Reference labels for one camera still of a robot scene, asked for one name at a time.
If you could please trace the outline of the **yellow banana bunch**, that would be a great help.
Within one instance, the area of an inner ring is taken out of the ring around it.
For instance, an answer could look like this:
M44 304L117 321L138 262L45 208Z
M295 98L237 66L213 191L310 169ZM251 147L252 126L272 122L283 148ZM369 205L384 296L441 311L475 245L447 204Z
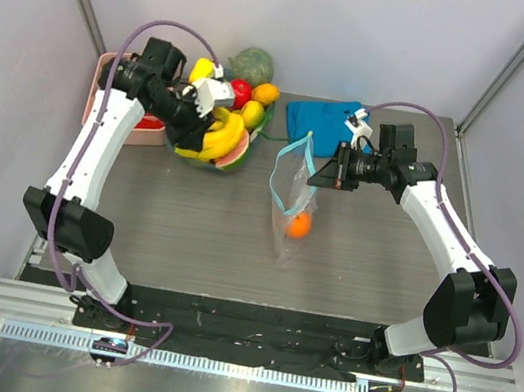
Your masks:
M207 162L223 157L236 148L242 134L246 131L241 115L221 107L215 107L212 115L215 120L211 125L211 130L205 132L203 136L202 150L194 151L175 147L174 152L177 155Z

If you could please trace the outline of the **clear zip top bag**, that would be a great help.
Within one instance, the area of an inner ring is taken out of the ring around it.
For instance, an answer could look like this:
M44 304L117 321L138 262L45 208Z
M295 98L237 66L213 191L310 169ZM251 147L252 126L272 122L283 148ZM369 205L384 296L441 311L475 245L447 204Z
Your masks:
M285 230L289 220L302 211L313 217L317 208L317 189L307 184L316 169L310 149L312 139L306 137L304 140L306 145L302 151L293 149L286 153L279 150L269 176L272 244L277 262L284 263L309 236L298 240L288 237Z

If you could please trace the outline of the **orange fruit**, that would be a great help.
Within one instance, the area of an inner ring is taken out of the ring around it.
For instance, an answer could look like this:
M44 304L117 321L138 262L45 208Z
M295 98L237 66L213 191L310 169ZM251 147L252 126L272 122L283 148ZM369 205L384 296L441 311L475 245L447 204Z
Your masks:
M312 214L310 212L302 211L289 220L285 234L292 239L303 239L311 232L313 226L312 221Z

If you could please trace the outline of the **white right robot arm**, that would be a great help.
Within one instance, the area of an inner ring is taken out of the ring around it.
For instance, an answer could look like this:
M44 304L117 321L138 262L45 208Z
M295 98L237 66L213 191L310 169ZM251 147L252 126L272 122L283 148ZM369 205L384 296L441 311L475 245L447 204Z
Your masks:
M517 285L510 269L496 268L471 241L453 209L437 168L419 162L414 128L380 126L379 145L370 142L366 110L348 116L353 138L341 142L333 157L308 180L314 187L353 191L361 183L379 184L419 230L441 280L421 315L375 330L369 366L390 374L421 353L502 339Z

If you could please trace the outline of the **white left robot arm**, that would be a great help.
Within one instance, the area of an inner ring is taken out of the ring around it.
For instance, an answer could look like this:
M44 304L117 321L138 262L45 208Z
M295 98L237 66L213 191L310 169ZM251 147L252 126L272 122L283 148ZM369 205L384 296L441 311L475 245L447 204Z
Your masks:
M63 162L45 185L23 195L61 288L70 293L83 284L77 307L110 331L134 323L131 284L111 252L115 225L98 211L113 163L144 115L165 124L174 146L203 152L215 109L234 99L222 66L183 83L178 71L184 63L179 49L157 38L142 53L119 48L102 66L93 109Z

